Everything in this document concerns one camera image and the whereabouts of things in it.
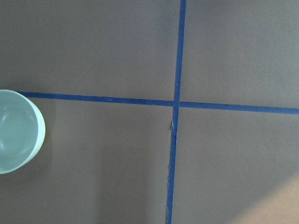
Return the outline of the green bowl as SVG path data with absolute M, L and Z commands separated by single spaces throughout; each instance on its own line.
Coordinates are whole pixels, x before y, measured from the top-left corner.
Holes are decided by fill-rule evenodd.
M 0 173 L 24 166 L 39 152 L 45 121 L 38 107 L 11 90 L 0 91 Z

